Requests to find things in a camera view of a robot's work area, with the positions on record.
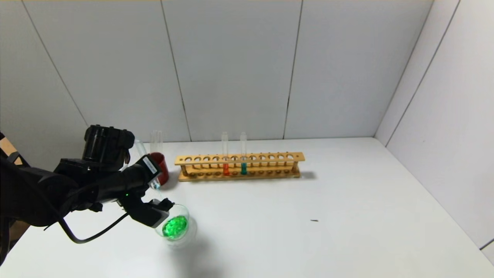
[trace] orange liquid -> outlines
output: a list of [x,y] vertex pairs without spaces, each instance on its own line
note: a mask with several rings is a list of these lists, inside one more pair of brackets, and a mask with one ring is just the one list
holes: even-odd
[[230,175],[230,171],[228,170],[228,164],[223,164],[223,174],[225,176],[229,176]]

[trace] white wall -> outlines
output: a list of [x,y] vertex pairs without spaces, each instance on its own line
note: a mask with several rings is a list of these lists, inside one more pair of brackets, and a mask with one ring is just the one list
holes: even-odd
[[388,149],[477,246],[494,237],[494,1],[461,1]]
[[31,166],[82,156],[87,126],[21,1],[0,1],[0,129]]
[[166,141],[374,135],[430,4],[25,2],[88,124]]
[[382,119],[375,137],[387,145],[408,104],[412,100],[427,67],[429,66],[443,34],[453,17],[459,0],[438,0],[432,4],[427,21],[420,33],[415,49],[408,61],[393,99]]
[[89,124],[189,141],[159,1],[26,1]]
[[305,1],[285,138],[374,136],[431,3]]
[[192,140],[283,138],[300,0],[163,5]]

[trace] robotic arm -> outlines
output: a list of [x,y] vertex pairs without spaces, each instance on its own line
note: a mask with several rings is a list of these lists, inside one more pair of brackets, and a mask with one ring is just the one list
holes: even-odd
[[[153,228],[168,217],[168,211],[174,205],[168,199],[154,199],[148,203],[141,200],[149,188],[148,183],[161,174],[151,156],[145,155],[134,165],[119,171],[130,159],[128,150],[134,144],[131,132],[90,126],[84,140],[82,159],[61,159],[53,172],[29,165],[18,167],[11,162],[15,159],[1,158],[0,216],[3,226],[12,219],[38,227],[58,222],[73,242],[86,243],[104,234],[127,215]],[[63,217],[74,210],[102,211],[103,204],[109,201],[117,201],[126,213],[96,235],[76,238]],[[2,247],[3,253],[6,247],[3,242]]]

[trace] panel seam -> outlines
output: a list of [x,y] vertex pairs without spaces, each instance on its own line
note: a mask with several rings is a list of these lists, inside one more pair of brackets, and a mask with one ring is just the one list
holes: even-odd
[[168,24],[166,22],[165,7],[163,6],[163,0],[160,0],[161,11],[163,12],[163,20],[165,21],[166,36],[168,37],[168,44],[170,45],[171,59],[173,60],[173,67],[175,69],[175,75],[177,76],[178,91],[180,92],[180,99],[182,100],[182,107],[184,109],[185,123],[187,124],[187,130],[189,131],[189,140],[192,142],[192,135],[190,133],[189,120],[187,119],[187,112],[185,111],[185,102],[182,95],[182,88],[180,86],[180,79],[178,78],[177,64],[175,63],[175,55],[173,54],[173,47],[171,46],[170,32],[168,31]]
[[393,102],[393,99],[396,96],[396,91],[398,90],[398,87],[400,86],[401,80],[403,79],[403,76],[405,75],[405,71],[407,70],[408,64],[410,63],[410,60],[412,58],[413,52],[415,51],[415,48],[417,47],[418,40],[420,39],[420,35],[422,35],[422,31],[424,30],[425,23],[427,22],[427,19],[429,18],[429,14],[431,13],[431,10],[432,10],[432,5],[434,4],[435,1],[436,0],[432,1],[432,4],[429,7],[429,11],[427,12],[427,16],[425,17],[424,23],[422,23],[422,27],[420,28],[420,32],[418,33],[418,37],[415,40],[415,44],[413,45],[412,51],[410,52],[410,55],[408,56],[407,63],[405,64],[405,67],[403,68],[403,72],[402,72],[402,74],[400,76],[400,79],[398,80],[398,83],[396,84],[396,87],[395,87],[395,90],[393,92],[393,95],[391,96],[391,99],[388,102],[388,106],[386,107],[386,110],[384,111],[384,115],[382,116],[381,121],[379,122],[379,125],[377,126],[377,129],[375,130],[374,136],[372,136],[373,138],[375,138],[375,136],[377,134],[377,130],[381,126],[382,121],[384,120],[384,117],[386,116],[386,112],[388,112],[389,107],[391,106],[391,103]]
[[393,133],[389,137],[389,140],[386,143],[385,147],[388,147],[388,144],[391,142],[391,139],[393,138],[396,130],[400,126],[400,123],[403,120],[403,117],[405,116],[405,114],[407,113],[408,108],[410,107],[410,104],[412,103],[413,99],[415,98],[415,95],[417,94],[417,91],[420,88],[420,85],[422,85],[422,81],[424,81],[424,78],[427,75],[427,72],[429,71],[429,68],[430,68],[432,62],[434,61],[434,58],[436,58],[436,54],[437,54],[439,48],[441,47],[441,44],[443,43],[444,37],[446,36],[448,29],[450,28],[451,22],[453,21],[454,15],[456,14],[456,10],[458,10],[458,6],[460,5],[460,3],[461,3],[461,0],[458,0],[458,3],[456,4],[456,7],[454,8],[453,14],[451,15],[450,21],[448,22],[448,25],[446,26],[446,30],[444,31],[443,36],[441,37],[441,40],[439,41],[439,44],[437,45],[436,50],[434,51],[434,55],[432,55],[432,58],[431,58],[429,64],[427,65],[427,68],[425,69],[425,72],[422,75],[422,78],[420,79],[420,82],[418,83],[417,88],[415,89],[415,92],[412,95],[412,98],[410,99],[410,101],[407,104],[407,107],[403,111],[403,114],[401,115],[400,120],[398,121],[398,124],[395,126],[395,129],[393,130]]
[[60,78],[60,81],[62,81],[62,84],[63,86],[65,87],[65,90],[67,90],[67,93],[69,94],[69,97],[70,99],[72,100],[72,102],[74,103],[74,106],[76,107],[77,111],[79,112],[79,114],[81,115],[82,117],[82,120],[84,121],[84,123],[86,124],[87,127],[89,127],[89,125],[87,124],[87,121],[86,119],[84,118],[81,110],[79,109],[79,106],[77,106],[77,103],[76,101],[74,100],[74,97],[72,96],[72,94],[70,93],[69,91],[69,88],[67,87],[67,84],[65,84],[65,81],[63,80],[62,78],[62,75],[60,74],[60,72],[58,71],[58,68],[57,66],[55,65],[55,62],[53,61],[53,59],[51,58],[51,55],[50,55],[50,52],[48,52],[48,49],[46,48],[46,45],[44,44],[43,42],[43,39],[41,38],[41,35],[40,33],[38,32],[38,29],[36,28],[36,25],[34,24],[34,20],[32,19],[31,17],[31,14],[29,13],[28,11],[28,8],[26,7],[26,4],[24,3],[24,0],[21,0],[22,2],[22,5],[24,6],[24,9],[26,11],[26,13],[28,14],[28,17],[29,17],[29,20],[31,21],[31,24],[33,25],[33,28],[34,28],[34,31],[36,32],[36,34],[38,35],[38,38],[40,39],[41,41],[41,44],[43,45],[43,48],[44,48],[44,51],[46,51],[46,54],[48,55],[48,58],[50,59],[51,61],[51,64],[53,65],[53,67],[55,68],[55,71],[57,72],[58,74],[58,77]]
[[287,113],[285,115],[285,127],[283,128],[283,138],[282,139],[285,139],[285,133],[287,132],[288,107],[290,106],[291,87],[293,84],[293,72],[295,71],[295,58],[297,56],[298,35],[300,34],[300,22],[302,20],[302,8],[303,8],[303,6],[304,6],[304,0],[301,0],[300,1],[300,14],[298,16],[297,37],[295,39],[295,51],[293,53],[293,64],[291,66],[290,88],[288,89]]

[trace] white table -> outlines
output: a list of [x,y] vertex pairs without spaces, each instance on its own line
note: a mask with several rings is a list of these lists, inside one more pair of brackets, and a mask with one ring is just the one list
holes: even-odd
[[[303,151],[302,178],[176,183],[177,155],[217,153],[221,143],[166,143],[173,188],[163,195],[186,205],[198,223],[187,249],[169,250],[153,229],[131,218],[83,245],[72,243],[58,225],[45,232],[31,227],[0,276],[494,277],[487,258],[377,140],[249,141],[247,148]],[[230,142],[231,153],[239,150],[239,142]],[[122,213],[113,203],[66,219],[83,238]]]

